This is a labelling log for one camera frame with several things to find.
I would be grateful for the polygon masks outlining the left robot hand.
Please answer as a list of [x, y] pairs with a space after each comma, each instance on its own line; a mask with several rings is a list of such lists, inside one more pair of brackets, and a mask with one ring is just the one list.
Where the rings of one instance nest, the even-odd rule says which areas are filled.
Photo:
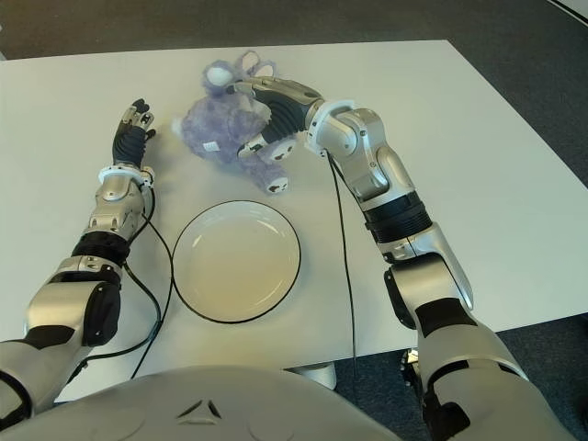
[[123, 113], [112, 142], [113, 164], [141, 168], [146, 143], [156, 134], [151, 129], [154, 115], [143, 98], [135, 100]]

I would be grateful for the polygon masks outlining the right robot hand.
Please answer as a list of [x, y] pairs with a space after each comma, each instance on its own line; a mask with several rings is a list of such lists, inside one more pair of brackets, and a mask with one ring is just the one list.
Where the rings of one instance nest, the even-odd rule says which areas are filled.
[[314, 89], [270, 76], [249, 77], [228, 85], [225, 91], [229, 95], [241, 93], [250, 96], [270, 111], [265, 127], [239, 149], [238, 156], [241, 158], [306, 130], [309, 121], [324, 103], [321, 94]]

